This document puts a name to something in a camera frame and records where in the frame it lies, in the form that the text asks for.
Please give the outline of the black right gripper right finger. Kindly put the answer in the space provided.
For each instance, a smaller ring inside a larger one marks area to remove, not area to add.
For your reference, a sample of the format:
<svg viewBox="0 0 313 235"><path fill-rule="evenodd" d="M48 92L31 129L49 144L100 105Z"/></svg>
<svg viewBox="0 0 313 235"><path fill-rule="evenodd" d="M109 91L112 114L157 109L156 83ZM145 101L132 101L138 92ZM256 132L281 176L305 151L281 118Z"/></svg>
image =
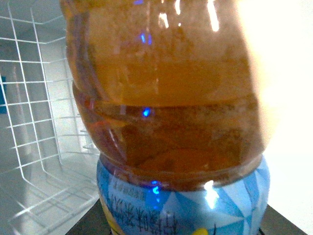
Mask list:
<svg viewBox="0 0 313 235"><path fill-rule="evenodd" d="M270 205L267 205L261 226L260 235L307 235L303 230L287 220Z"/></svg>

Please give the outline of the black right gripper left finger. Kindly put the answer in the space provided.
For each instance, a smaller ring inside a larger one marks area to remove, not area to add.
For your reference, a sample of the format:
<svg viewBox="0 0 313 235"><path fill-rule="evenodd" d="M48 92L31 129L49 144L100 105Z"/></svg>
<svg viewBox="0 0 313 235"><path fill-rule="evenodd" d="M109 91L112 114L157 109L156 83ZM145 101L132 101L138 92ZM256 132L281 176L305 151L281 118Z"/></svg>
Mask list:
<svg viewBox="0 0 313 235"><path fill-rule="evenodd" d="M110 227L98 199L66 235L109 235Z"/></svg>

